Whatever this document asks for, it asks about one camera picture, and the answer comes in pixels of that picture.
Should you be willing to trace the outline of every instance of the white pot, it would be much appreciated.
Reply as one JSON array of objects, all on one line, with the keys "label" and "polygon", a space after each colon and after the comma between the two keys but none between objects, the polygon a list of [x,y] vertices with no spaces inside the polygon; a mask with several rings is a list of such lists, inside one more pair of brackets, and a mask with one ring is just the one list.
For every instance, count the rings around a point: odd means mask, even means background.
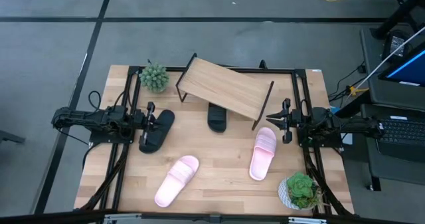
[{"label": "white pot", "polygon": [[290,195],[288,193],[288,185],[286,185],[286,181],[288,179],[289,179],[289,177],[283,179],[282,182],[279,184],[278,194],[279,194],[280,201],[282,201],[282,203],[285,206],[287,206],[291,209],[295,209],[295,210],[311,210],[311,209],[313,209],[315,205],[308,207],[308,208],[301,209],[297,205],[295,205],[291,202],[291,198],[290,198]]}]

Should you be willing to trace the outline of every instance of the floor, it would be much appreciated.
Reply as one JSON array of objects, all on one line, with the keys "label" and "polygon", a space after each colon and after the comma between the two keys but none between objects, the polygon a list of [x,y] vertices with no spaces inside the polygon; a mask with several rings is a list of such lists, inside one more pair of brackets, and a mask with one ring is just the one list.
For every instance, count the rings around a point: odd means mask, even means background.
[{"label": "floor", "polygon": [[[331,93],[363,61],[359,30],[377,27],[366,22],[383,21],[397,7],[396,0],[0,0],[0,129],[27,139],[0,145],[0,216],[33,212],[57,137],[54,111],[71,101],[91,110],[87,95],[103,90],[111,64],[149,58],[183,66],[194,52],[234,66],[255,67],[264,59],[274,68],[321,69]],[[412,16],[425,21],[420,8]],[[96,23],[97,17],[109,21]],[[114,22],[120,17],[152,19]],[[88,70],[78,99],[73,92],[83,64]],[[360,77],[355,73],[343,84]],[[70,133],[88,139],[82,128]],[[73,208],[86,148],[67,140],[46,212]],[[381,193],[365,190],[368,168],[359,153],[347,152],[345,160],[356,213],[421,222],[425,187],[383,180]]]}]

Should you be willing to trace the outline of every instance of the wooden shelf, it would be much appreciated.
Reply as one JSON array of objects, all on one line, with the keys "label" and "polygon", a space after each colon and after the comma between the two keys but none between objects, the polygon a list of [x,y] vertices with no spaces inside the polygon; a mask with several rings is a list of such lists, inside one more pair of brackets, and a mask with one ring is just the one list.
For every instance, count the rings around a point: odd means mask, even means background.
[{"label": "wooden shelf", "polygon": [[178,89],[257,120],[272,84],[193,57]]}]

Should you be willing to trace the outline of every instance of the potted succulent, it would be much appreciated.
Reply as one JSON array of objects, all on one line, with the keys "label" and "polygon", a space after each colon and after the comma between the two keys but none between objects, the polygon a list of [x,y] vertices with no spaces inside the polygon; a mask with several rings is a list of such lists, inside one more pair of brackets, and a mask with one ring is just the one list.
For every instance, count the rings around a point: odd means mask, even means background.
[{"label": "potted succulent", "polygon": [[300,172],[285,178],[279,185],[278,193],[282,203],[292,209],[310,210],[320,204],[319,186]]},{"label": "potted succulent", "polygon": [[153,93],[163,92],[169,82],[169,75],[165,67],[157,63],[152,64],[150,60],[148,63],[149,65],[139,74],[141,86]]}]

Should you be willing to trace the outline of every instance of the computer monitor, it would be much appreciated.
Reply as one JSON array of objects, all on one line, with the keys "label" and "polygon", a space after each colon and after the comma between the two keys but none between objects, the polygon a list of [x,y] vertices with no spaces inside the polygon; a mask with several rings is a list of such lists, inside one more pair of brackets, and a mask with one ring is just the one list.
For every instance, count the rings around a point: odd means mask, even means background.
[{"label": "computer monitor", "polygon": [[405,60],[388,68],[380,79],[413,86],[425,86],[425,42],[411,51]]}]

